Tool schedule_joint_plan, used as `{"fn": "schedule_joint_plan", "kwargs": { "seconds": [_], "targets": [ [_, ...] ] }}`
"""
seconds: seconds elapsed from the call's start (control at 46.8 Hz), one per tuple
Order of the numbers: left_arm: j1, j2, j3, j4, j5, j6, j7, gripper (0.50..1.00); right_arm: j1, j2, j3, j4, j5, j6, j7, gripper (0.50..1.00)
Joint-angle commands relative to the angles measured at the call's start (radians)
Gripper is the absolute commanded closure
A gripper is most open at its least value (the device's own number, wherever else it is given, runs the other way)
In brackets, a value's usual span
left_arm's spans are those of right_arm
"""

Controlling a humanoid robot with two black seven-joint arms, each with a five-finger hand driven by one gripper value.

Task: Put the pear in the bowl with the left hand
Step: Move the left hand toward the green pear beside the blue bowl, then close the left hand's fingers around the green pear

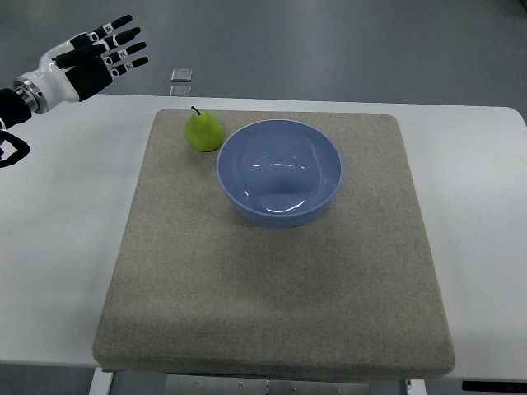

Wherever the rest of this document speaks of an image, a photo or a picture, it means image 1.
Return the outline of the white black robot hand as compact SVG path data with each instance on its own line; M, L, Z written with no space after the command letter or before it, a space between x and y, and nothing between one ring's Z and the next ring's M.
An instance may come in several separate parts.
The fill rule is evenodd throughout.
M132 20L130 15L121 16L48 50L34 71L14 81L14 91L37 114L98 94L116 78L148 62L147 57L137 56L146 48L135 40L141 29L123 29Z

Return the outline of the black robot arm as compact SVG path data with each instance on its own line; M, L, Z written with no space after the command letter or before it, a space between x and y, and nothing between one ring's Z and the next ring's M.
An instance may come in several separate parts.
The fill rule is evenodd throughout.
M2 168L15 165L30 153L27 142L7 131L30 118L30 108L21 97L12 89L1 89L1 143L8 142L14 149L9 157L1 159Z

